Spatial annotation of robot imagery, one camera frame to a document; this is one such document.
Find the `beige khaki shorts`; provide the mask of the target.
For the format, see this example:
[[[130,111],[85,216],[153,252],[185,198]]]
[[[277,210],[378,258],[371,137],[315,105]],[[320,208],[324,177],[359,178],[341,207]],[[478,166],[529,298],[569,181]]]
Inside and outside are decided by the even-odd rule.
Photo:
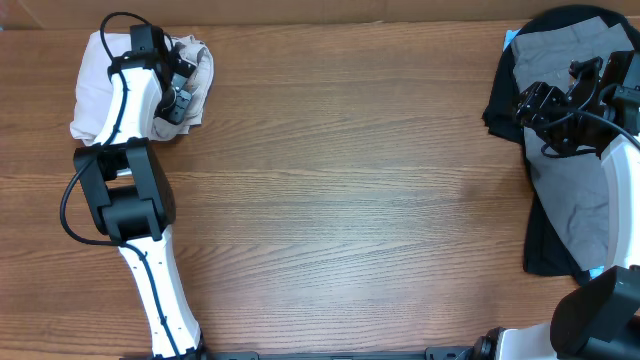
[[[204,107],[214,80],[214,59],[204,42],[189,35],[166,42],[177,47],[181,58],[196,65],[195,72],[186,83],[192,95],[181,125],[171,125],[159,118],[154,120],[149,138],[170,141],[178,135],[202,124]],[[107,67],[111,64],[98,32],[90,35],[76,82],[76,104],[70,133],[76,140],[89,146],[103,129],[110,108],[113,87],[108,80]]]

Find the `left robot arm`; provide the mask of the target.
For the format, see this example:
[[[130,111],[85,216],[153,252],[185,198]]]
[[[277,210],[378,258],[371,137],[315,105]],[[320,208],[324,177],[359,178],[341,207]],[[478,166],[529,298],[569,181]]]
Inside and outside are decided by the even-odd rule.
[[[151,146],[153,124],[180,125],[192,96],[195,64],[180,58],[164,31],[142,21],[130,28],[130,50],[111,55],[111,107],[94,142],[74,153],[76,173],[103,245],[128,264],[146,313],[154,359],[204,359],[173,251],[176,206]]]

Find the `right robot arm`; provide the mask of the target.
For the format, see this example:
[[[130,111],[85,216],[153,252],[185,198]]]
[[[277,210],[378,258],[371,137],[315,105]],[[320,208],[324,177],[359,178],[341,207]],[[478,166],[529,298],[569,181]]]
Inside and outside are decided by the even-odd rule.
[[[568,92],[535,82],[513,115],[557,154],[600,159],[609,195],[605,269],[565,296],[550,322],[492,329],[461,359],[639,357],[639,54],[574,61],[569,73]]]

